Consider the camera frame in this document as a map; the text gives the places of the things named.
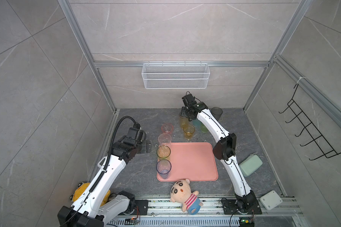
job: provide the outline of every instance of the black mounting plate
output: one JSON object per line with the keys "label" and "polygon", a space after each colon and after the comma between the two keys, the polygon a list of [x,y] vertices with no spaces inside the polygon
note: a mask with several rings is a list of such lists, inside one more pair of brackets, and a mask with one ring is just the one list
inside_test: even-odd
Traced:
{"label": "black mounting plate", "polygon": [[[222,208],[224,209],[224,214],[232,215],[237,212],[236,199],[222,199]],[[254,210],[254,214],[262,214],[259,204],[254,204],[251,208]]]}
{"label": "black mounting plate", "polygon": [[[149,200],[141,199],[141,200],[135,200],[135,207],[139,207],[139,213],[140,215],[147,215],[148,214],[148,203]],[[136,215],[136,208],[133,210],[133,212],[129,215]]]}
{"label": "black mounting plate", "polygon": [[150,142],[148,142],[147,140],[145,140],[143,142],[143,144],[141,145],[140,153],[146,154],[146,153],[150,153],[150,152],[152,152],[152,144]]}

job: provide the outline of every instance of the yellow plush toy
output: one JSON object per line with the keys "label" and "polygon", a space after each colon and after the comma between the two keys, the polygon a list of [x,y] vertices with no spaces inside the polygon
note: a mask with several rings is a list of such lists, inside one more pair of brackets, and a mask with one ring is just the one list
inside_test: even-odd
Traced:
{"label": "yellow plush toy", "polygon": [[[77,185],[77,189],[76,189],[76,191],[74,191],[74,194],[73,195],[71,195],[70,197],[69,197],[69,199],[72,201],[72,202],[74,202],[74,201],[76,201],[76,200],[78,200],[78,198],[83,194],[83,192],[86,190],[86,188],[88,187],[90,185],[90,183],[79,183],[78,185]],[[103,205],[105,205],[106,203],[107,203],[107,201],[109,200],[109,196],[110,196],[110,190],[108,190],[107,191],[107,193],[106,193],[106,195],[105,195],[105,197],[104,197],[104,199],[102,200],[102,202],[101,202],[101,207],[103,206]]]}

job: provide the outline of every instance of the pink tray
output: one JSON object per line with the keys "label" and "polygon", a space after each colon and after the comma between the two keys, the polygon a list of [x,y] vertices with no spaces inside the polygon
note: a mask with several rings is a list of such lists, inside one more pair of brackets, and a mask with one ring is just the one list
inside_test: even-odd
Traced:
{"label": "pink tray", "polygon": [[218,179],[218,172],[212,145],[207,142],[171,143],[169,161],[172,168],[169,177],[163,179],[159,173],[159,181],[212,181]]}

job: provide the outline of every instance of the blue shorts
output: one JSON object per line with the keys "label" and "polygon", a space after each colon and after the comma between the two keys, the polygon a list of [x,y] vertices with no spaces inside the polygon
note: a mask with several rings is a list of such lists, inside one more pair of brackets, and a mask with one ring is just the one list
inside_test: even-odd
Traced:
{"label": "blue shorts", "polygon": [[192,203],[192,205],[189,207],[189,209],[187,210],[187,212],[191,215],[195,215],[196,213],[198,213],[198,211],[200,210],[201,206],[200,206],[200,199],[199,198],[196,198],[195,202]]}

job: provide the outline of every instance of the black wall hook rack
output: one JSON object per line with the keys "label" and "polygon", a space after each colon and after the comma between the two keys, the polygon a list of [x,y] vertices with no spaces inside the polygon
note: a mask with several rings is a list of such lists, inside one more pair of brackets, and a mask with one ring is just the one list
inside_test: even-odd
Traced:
{"label": "black wall hook rack", "polygon": [[[304,111],[299,107],[299,105],[294,101],[293,98],[294,98],[294,95],[295,95],[295,93],[296,93],[296,91],[297,91],[298,84],[296,84],[296,85],[294,86],[294,88],[295,88],[295,90],[294,90],[293,96],[292,96],[291,100],[287,103],[288,107],[287,107],[283,112],[279,112],[279,113],[282,114],[282,113],[284,113],[287,109],[290,109],[290,110],[294,113],[295,117],[294,117],[292,120],[290,120],[289,122],[286,122],[286,123],[291,123],[294,119],[297,118],[297,119],[299,120],[299,122],[303,125],[303,129],[302,129],[302,131],[300,132],[300,134],[299,134],[299,135],[296,135],[296,134],[295,134],[295,136],[296,136],[296,137],[299,137],[299,136],[302,134],[302,132],[303,132],[304,130],[306,130],[306,131],[308,132],[308,134],[310,135],[310,137],[312,138],[312,141],[310,141],[310,142],[308,142],[308,143],[306,143],[306,144],[304,144],[304,145],[300,144],[300,146],[301,146],[301,147],[304,147],[304,146],[306,146],[306,145],[308,145],[308,144],[314,142],[314,143],[317,145],[317,147],[320,149],[320,151],[323,153],[323,155],[320,155],[320,156],[318,156],[318,157],[316,157],[316,158],[314,158],[314,159],[309,159],[309,160],[313,161],[313,160],[316,160],[316,159],[318,159],[318,158],[320,158],[320,157],[323,157],[323,156],[326,157],[326,158],[331,158],[331,157],[334,157],[334,156],[336,156],[336,155],[341,154],[341,152],[337,152],[337,151],[332,147],[332,145],[327,141],[327,139],[323,136],[323,134],[322,134],[322,133],[319,131],[319,129],[315,126],[315,124],[309,119],[309,117],[305,114],[305,112],[304,112]],[[299,113],[296,113],[296,112],[293,111],[293,109],[291,108],[291,105],[292,105],[293,103],[300,109],[300,112],[299,112]],[[308,123],[307,125],[304,125],[303,122],[300,120],[299,116],[300,116],[301,114],[304,115],[305,117],[307,117],[307,119],[309,120],[309,123]],[[310,127],[314,127],[314,128],[318,131],[318,133],[320,134],[318,137],[313,138],[312,134],[311,134],[311,133],[309,132],[309,130],[307,129],[307,126],[309,126],[309,125],[311,125]],[[324,140],[326,141],[326,143],[331,147],[332,150],[325,153],[325,152],[322,150],[322,148],[319,146],[319,144],[316,142],[316,140],[319,139],[319,138],[324,139]]]}

